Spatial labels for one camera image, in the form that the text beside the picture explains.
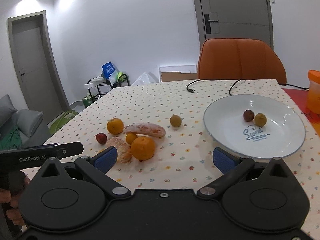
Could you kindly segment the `person left hand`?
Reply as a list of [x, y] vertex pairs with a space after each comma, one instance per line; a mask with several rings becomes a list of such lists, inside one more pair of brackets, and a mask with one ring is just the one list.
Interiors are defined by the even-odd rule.
[[12, 195], [9, 190], [0, 189], [0, 202], [1, 204], [9, 203], [10, 208], [6, 211], [7, 218], [12, 221], [15, 225], [25, 225], [25, 222], [21, 216], [19, 211], [19, 201], [20, 196], [22, 195], [25, 188], [30, 184], [30, 179], [25, 176], [23, 181], [23, 186], [21, 191], [16, 194]]

